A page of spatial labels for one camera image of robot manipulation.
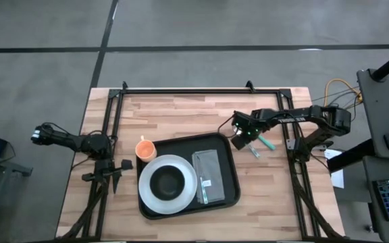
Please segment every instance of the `orange cup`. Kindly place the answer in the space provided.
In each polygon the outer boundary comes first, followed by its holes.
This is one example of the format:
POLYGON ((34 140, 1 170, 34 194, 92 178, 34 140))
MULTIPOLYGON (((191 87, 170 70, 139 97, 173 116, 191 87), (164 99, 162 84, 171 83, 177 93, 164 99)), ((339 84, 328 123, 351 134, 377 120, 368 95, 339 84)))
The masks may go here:
POLYGON ((157 156, 157 150, 155 149, 153 142, 145 140, 143 136, 140 137, 140 142, 136 145, 135 152, 140 160, 147 163, 157 156))

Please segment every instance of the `black bowl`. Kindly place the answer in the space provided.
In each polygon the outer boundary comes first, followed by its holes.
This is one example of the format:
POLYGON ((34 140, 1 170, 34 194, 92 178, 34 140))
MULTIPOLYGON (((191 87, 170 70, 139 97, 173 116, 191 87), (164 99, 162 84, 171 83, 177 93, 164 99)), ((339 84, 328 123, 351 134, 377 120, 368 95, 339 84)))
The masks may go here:
POLYGON ((175 166, 165 165, 153 172, 149 186, 151 192, 160 200, 177 198, 184 189, 182 172, 175 166))

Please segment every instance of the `gray napkin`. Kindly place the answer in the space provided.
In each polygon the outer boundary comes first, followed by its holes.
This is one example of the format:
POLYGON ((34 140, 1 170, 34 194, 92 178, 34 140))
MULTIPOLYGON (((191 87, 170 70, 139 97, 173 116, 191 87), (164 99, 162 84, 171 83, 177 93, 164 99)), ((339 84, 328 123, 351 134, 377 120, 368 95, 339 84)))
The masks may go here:
POLYGON ((192 154, 192 160, 197 175, 198 202, 208 204, 223 200, 224 188, 217 151, 195 152, 192 154))

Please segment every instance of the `black tray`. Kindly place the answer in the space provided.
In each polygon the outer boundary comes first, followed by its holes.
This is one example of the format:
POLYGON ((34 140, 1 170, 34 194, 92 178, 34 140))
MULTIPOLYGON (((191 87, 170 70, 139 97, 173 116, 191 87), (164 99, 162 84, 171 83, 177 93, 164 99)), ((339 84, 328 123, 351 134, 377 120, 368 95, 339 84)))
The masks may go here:
MULTIPOLYGON (((198 213, 213 209, 223 209, 235 205, 240 199, 241 191, 232 151, 228 139, 219 133, 201 134, 196 136, 188 136, 183 138, 174 138, 154 142, 157 149, 157 156, 160 155, 177 155, 185 158, 191 165, 192 154, 197 151, 205 151, 209 149, 217 150, 219 158, 220 171, 224 186, 224 200, 208 203, 207 205, 197 202, 197 196, 194 196, 192 202, 182 211, 171 215, 162 215, 150 210, 138 196, 139 210, 147 219, 164 219, 190 213, 198 213)), ((136 170, 139 183, 140 173, 147 166, 139 158, 136 158, 136 170)))

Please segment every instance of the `white plate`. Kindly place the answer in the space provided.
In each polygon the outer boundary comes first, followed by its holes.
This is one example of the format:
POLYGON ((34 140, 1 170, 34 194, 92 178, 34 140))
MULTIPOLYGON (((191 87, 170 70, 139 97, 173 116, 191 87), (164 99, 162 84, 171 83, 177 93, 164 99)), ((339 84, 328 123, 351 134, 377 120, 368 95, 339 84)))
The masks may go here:
POLYGON ((148 208, 156 213, 172 214, 185 209, 193 200, 197 189, 196 172, 193 166, 184 158, 176 155, 162 155, 145 166, 139 178, 139 195, 148 208), (171 165, 177 167, 184 176, 184 189, 172 200, 160 200, 151 192, 149 182, 154 171, 160 167, 171 165))

